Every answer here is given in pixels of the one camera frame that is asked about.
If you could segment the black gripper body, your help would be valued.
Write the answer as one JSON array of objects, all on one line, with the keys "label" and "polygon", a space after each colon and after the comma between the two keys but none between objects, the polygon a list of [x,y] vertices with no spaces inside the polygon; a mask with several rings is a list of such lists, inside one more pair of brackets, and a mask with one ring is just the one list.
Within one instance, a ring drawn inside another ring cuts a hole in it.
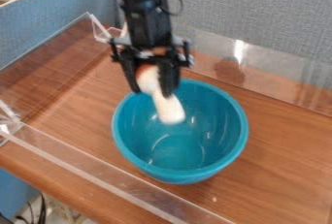
[{"label": "black gripper body", "polygon": [[191,40],[180,36],[172,38],[172,45],[167,47],[135,47],[129,36],[110,38],[108,42],[112,47],[112,59],[114,62],[140,61],[145,63],[161,63],[171,59],[181,67],[192,67],[195,64],[195,58],[191,54]]}]

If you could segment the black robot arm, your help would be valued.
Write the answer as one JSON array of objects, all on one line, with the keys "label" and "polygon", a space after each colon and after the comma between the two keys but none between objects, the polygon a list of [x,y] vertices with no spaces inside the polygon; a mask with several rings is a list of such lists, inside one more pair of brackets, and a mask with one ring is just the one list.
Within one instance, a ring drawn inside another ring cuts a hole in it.
[{"label": "black robot arm", "polygon": [[168,0],[121,0],[129,33],[110,38],[112,59],[121,64],[125,77],[136,93],[143,92],[137,80],[140,68],[155,65],[161,92],[169,97],[180,86],[181,68],[193,65],[191,42],[173,34]]}]

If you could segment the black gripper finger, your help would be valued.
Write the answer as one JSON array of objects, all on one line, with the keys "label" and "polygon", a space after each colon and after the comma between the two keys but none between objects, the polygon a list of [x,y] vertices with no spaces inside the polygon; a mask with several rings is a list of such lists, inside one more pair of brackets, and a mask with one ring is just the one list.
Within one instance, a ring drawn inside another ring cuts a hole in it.
[{"label": "black gripper finger", "polygon": [[181,64],[177,61],[167,61],[159,65],[160,85],[163,95],[169,98],[180,86]]},{"label": "black gripper finger", "polygon": [[137,82],[137,71],[140,68],[137,62],[135,60],[125,59],[121,61],[121,66],[122,66],[125,77],[132,87],[132,90],[136,93],[141,93],[141,88]]}]

